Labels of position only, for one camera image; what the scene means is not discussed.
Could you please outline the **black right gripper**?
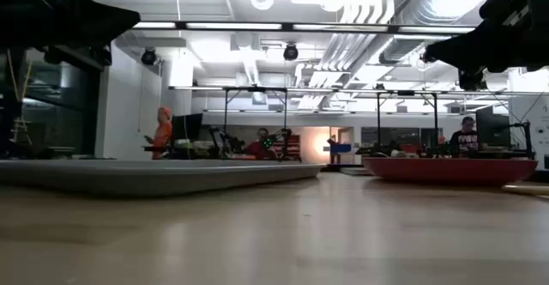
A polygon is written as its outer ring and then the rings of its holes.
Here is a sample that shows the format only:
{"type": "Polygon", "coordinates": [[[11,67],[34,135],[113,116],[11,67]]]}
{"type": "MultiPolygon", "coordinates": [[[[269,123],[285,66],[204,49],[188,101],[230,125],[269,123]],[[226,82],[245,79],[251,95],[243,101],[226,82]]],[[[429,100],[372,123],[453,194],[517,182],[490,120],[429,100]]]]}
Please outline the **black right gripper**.
{"type": "Polygon", "coordinates": [[[428,45],[426,57],[460,70],[485,69],[487,24],[493,33],[489,70],[549,66],[549,0],[486,0],[480,17],[473,31],[428,45]]]}

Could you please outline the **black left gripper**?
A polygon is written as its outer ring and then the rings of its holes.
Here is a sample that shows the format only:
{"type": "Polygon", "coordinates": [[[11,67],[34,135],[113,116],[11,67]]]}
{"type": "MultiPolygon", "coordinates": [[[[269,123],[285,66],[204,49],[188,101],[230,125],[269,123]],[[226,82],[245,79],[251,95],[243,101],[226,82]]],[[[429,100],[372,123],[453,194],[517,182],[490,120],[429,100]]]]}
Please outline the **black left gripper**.
{"type": "Polygon", "coordinates": [[[69,46],[107,45],[141,22],[138,12],[94,0],[0,0],[0,47],[47,43],[78,19],[69,46]]]}

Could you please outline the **grey plastic tray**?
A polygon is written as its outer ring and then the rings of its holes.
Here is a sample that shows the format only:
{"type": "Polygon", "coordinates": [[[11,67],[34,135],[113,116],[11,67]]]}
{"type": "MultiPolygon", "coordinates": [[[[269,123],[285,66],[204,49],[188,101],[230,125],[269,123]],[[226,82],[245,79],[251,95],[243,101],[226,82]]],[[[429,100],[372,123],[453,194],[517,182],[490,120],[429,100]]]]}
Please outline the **grey plastic tray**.
{"type": "Polygon", "coordinates": [[[169,197],[315,178],[323,164],[236,160],[0,161],[0,185],[104,197],[169,197]]]}

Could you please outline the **black computer monitor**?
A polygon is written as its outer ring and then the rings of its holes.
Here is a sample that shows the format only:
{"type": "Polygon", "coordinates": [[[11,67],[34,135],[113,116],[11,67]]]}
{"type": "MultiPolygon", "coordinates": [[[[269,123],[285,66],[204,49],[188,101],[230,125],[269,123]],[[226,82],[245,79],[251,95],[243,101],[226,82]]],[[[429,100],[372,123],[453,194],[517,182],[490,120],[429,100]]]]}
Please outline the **black computer monitor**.
{"type": "Polygon", "coordinates": [[[199,137],[201,128],[201,113],[173,116],[171,140],[173,142],[177,140],[196,140],[199,137]]]}
{"type": "Polygon", "coordinates": [[[475,112],[476,126],[480,142],[487,146],[510,145],[510,119],[507,115],[493,112],[492,107],[475,112]]]}

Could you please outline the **person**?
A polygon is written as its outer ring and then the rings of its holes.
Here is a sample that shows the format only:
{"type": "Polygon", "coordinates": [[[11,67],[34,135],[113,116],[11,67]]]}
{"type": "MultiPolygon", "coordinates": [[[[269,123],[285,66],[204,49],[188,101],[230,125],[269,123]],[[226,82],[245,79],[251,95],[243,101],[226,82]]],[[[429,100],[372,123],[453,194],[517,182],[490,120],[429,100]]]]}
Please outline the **person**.
{"type": "Polygon", "coordinates": [[[157,111],[158,126],[153,137],[145,135],[144,138],[148,144],[155,148],[152,152],[152,159],[159,160],[163,152],[160,148],[166,148],[172,135],[172,113],[167,107],[161,106],[157,111]]]}
{"type": "Polygon", "coordinates": [[[474,119],[472,117],[464,117],[461,126],[458,131],[453,133],[449,144],[460,151],[478,151],[479,139],[478,132],[474,128],[474,119]]]}
{"type": "Polygon", "coordinates": [[[257,139],[250,143],[245,150],[247,155],[254,156],[257,160],[276,160],[278,155],[269,141],[269,132],[266,128],[259,128],[257,139]]]}

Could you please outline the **white board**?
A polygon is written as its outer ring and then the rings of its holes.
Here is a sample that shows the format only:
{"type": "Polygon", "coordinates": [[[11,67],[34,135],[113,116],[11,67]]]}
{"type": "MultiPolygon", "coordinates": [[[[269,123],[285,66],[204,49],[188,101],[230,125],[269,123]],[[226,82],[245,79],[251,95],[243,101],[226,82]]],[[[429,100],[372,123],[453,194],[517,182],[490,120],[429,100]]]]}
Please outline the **white board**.
{"type": "Polygon", "coordinates": [[[530,123],[536,170],[549,173],[549,70],[512,70],[508,79],[510,121],[530,123]]]}

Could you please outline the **dark glass partition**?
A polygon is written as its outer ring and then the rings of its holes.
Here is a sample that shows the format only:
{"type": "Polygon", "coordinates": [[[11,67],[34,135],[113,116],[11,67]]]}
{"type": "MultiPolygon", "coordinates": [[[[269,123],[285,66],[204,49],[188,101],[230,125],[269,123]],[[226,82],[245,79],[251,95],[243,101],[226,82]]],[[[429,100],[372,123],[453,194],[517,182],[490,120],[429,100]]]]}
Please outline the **dark glass partition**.
{"type": "Polygon", "coordinates": [[[0,160],[93,156],[100,79],[108,65],[88,50],[67,46],[0,49],[0,160]],[[22,106],[15,99],[7,50],[14,59],[19,92],[33,63],[22,106]],[[20,110],[32,146],[22,131],[15,140],[20,110]]]}

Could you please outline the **yellow wooden ladder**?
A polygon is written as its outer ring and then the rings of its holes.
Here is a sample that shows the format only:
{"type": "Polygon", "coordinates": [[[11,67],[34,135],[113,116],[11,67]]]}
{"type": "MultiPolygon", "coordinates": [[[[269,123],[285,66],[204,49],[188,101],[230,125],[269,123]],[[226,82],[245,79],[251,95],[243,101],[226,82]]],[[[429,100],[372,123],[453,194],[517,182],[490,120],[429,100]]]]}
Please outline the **yellow wooden ladder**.
{"type": "MultiPolygon", "coordinates": [[[[25,79],[23,81],[22,90],[21,90],[21,92],[19,92],[19,85],[18,85],[17,75],[15,73],[15,68],[14,68],[14,59],[12,58],[10,50],[7,50],[7,60],[8,60],[8,66],[9,66],[10,78],[11,78],[11,81],[12,81],[13,90],[14,90],[14,94],[15,94],[15,99],[17,100],[17,103],[20,106],[22,106],[23,103],[24,103],[24,98],[26,96],[27,85],[28,85],[28,81],[29,81],[29,78],[30,78],[30,75],[31,75],[31,70],[33,68],[33,63],[30,63],[27,67],[27,74],[25,75],[25,79]]],[[[33,145],[33,141],[32,141],[31,137],[28,134],[27,121],[24,118],[24,114],[23,114],[22,110],[20,110],[20,113],[18,114],[18,116],[15,119],[14,128],[15,128],[15,140],[17,139],[17,136],[18,136],[19,132],[22,131],[22,133],[24,134],[24,136],[27,140],[27,143],[30,146],[33,145]]]]}

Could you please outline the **blue box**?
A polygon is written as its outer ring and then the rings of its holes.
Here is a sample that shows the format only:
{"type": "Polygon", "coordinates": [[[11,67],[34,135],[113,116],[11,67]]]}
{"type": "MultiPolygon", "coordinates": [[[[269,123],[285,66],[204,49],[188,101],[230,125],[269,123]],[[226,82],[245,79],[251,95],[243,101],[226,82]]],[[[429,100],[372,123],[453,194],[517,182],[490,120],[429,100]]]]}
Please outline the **blue box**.
{"type": "Polygon", "coordinates": [[[333,139],[328,140],[329,144],[329,157],[331,164],[341,163],[341,154],[352,151],[352,145],[349,143],[339,143],[333,139]]]}

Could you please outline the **black beam with light strips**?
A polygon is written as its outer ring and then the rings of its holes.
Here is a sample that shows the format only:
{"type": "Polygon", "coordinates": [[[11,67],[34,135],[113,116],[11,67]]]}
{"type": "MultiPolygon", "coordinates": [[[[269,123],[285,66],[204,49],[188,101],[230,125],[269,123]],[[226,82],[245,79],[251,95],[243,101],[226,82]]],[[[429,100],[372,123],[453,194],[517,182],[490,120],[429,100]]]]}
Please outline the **black beam with light strips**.
{"type": "Polygon", "coordinates": [[[347,23],[291,23],[240,21],[143,21],[133,30],[201,32],[371,33],[402,35],[459,35],[474,27],[454,25],[396,25],[347,23]]]}

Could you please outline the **red tool cabinet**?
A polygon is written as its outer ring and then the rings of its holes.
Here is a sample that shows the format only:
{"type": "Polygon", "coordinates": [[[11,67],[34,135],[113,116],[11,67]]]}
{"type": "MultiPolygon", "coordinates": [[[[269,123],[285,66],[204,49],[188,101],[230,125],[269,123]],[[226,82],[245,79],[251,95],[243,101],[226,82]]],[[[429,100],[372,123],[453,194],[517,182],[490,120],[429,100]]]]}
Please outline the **red tool cabinet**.
{"type": "Polygon", "coordinates": [[[284,160],[300,161],[300,135],[291,135],[290,137],[288,137],[287,141],[285,141],[283,138],[275,141],[273,149],[276,154],[284,160]]]}

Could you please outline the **black background rig frame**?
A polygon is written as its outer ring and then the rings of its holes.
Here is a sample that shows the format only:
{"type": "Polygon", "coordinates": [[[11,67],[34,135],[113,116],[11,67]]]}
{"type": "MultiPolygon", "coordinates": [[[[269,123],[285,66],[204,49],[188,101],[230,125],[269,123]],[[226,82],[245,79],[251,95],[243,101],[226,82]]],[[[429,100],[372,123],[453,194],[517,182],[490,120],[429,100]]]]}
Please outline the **black background rig frame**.
{"type": "Polygon", "coordinates": [[[282,154],[281,154],[280,160],[281,161],[287,161],[289,159],[287,146],[288,146],[288,141],[289,141],[289,137],[290,137],[289,130],[287,128],[288,88],[263,87],[263,86],[253,85],[253,86],[247,86],[247,87],[224,87],[222,90],[225,92],[224,111],[223,111],[223,114],[224,114],[223,131],[226,131],[226,127],[227,127],[228,104],[230,103],[230,100],[229,100],[229,92],[230,91],[237,91],[238,93],[241,92],[241,91],[246,91],[246,92],[250,92],[250,93],[258,92],[258,93],[262,93],[262,94],[265,94],[267,92],[281,92],[281,93],[284,94],[284,101],[283,101],[283,106],[284,106],[283,117],[284,117],[284,120],[283,120],[283,127],[279,131],[279,133],[281,134],[282,139],[283,139],[282,154]]]}
{"type": "Polygon", "coordinates": [[[424,100],[426,100],[430,106],[434,109],[433,117],[434,117],[434,136],[433,140],[435,141],[434,145],[431,147],[433,150],[436,151],[435,156],[439,156],[439,152],[437,151],[440,143],[438,141],[439,139],[439,128],[438,128],[438,93],[436,92],[428,92],[428,91],[414,91],[414,90],[379,90],[375,93],[376,95],[376,114],[377,114],[377,143],[375,144],[375,155],[383,155],[384,157],[390,157],[390,152],[392,151],[393,144],[390,145],[383,145],[382,143],[382,134],[381,134],[381,96],[383,94],[393,95],[396,94],[397,96],[421,96],[424,100]]]}

